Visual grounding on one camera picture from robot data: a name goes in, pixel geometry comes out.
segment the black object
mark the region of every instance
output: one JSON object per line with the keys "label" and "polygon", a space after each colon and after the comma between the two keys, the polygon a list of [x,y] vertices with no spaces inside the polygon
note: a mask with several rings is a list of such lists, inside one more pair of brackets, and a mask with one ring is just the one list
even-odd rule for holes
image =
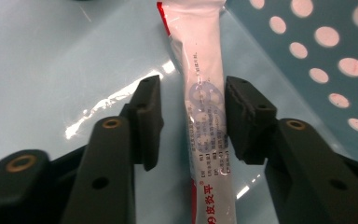
{"label": "black object", "polygon": [[0,160],[0,223],[135,223],[133,164],[158,161],[159,76],[143,79],[120,116],[55,161],[41,150]]}
{"label": "black object", "polygon": [[243,79],[227,78],[226,107],[236,156],[248,164],[268,159],[280,223],[358,224],[358,162],[334,153],[308,123],[276,120],[275,106]]}

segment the wrapped item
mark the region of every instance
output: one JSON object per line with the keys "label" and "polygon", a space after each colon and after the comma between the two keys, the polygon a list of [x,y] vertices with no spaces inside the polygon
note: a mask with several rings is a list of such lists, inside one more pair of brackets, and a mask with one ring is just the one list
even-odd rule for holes
{"label": "wrapped item", "polygon": [[158,10],[185,79],[192,223],[236,223],[219,16],[226,0],[163,0]]}

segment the transparent plastic packaging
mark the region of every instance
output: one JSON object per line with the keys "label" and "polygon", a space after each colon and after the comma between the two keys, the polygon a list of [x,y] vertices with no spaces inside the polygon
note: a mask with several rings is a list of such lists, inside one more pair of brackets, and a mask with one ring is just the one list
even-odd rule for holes
{"label": "transparent plastic packaging", "polygon": [[219,16],[226,0],[163,0],[158,10],[185,79],[192,223],[236,223]]}

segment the glossy surface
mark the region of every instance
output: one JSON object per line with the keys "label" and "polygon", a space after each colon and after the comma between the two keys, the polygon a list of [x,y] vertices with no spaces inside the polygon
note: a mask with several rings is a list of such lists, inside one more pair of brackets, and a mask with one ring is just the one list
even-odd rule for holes
{"label": "glossy surface", "polygon": [[[228,12],[221,36],[226,76],[251,81],[279,108],[342,146],[257,42]],[[26,148],[56,159],[85,145],[96,121],[117,115],[143,77],[160,75],[158,165],[135,167],[138,223],[190,223],[183,78],[155,1],[0,0],[0,159]],[[231,149],[239,223],[277,223],[263,167]]]}

